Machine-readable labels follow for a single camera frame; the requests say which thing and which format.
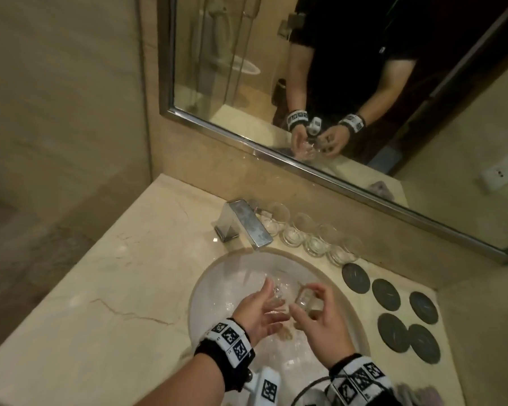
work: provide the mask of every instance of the hand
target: hand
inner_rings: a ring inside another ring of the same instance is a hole
[[[329,158],[336,157],[350,140],[350,131],[344,125],[333,125],[318,136],[318,144],[323,154]]]
[[[283,327],[281,322],[290,319],[289,314],[268,313],[284,305],[283,299],[271,299],[275,294],[273,287],[273,281],[265,278],[262,289],[244,298],[233,312],[233,319],[249,334],[252,347],[276,334]]]
[[[306,127],[303,124],[298,124],[291,130],[291,151],[294,155],[299,154],[303,150],[303,145],[308,138],[306,134]]]
[[[331,369],[337,362],[355,353],[354,344],[335,305],[332,289],[322,284],[306,284],[305,287],[312,289],[324,301],[323,310],[311,311],[310,315],[315,320],[296,304],[290,305],[290,313],[298,323],[296,328],[305,332],[316,358]]]

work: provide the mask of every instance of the black shirt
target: black shirt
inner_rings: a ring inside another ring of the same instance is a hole
[[[298,0],[296,12],[290,41],[315,50],[306,110],[332,123],[373,95],[385,61],[418,58],[428,25],[426,0]]]

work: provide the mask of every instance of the chrome faucet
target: chrome faucet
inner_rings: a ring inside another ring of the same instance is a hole
[[[228,242],[239,236],[241,228],[248,235],[254,250],[273,242],[273,237],[267,232],[256,213],[244,199],[226,202],[220,213],[220,218],[214,225],[218,237],[222,242]]]

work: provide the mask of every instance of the black cable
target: black cable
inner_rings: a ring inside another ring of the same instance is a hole
[[[324,376],[324,377],[321,377],[319,379],[316,379],[315,381],[309,383],[302,391],[299,392],[299,394],[295,397],[294,401],[291,402],[291,405],[290,406],[295,406],[295,404],[298,402],[299,399],[301,399],[301,397],[310,389],[312,388],[314,385],[317,385],[318,383],[321,383],[321,382],[324,382],[324,381],[329,381],[331,379],[337,379],[339,377],[344,377],[344,378],[349,378],[350,376],[344,374],[344,375],[335,375],[335,376]],[[377,382],[377,381],[373,381],[373,383],[377,386],[379,386],[380,388],[382,388],[382,391],[385,391],[385,390],[389,390],[388,388],[386,388],[384,385],[382,385],[381,383]]]

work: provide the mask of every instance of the white outlet panel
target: white outlet panel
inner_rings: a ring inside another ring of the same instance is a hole
[[[483,171],[480,178],[489,192],[495,192],[508,184],[508,155],[499,163]]]

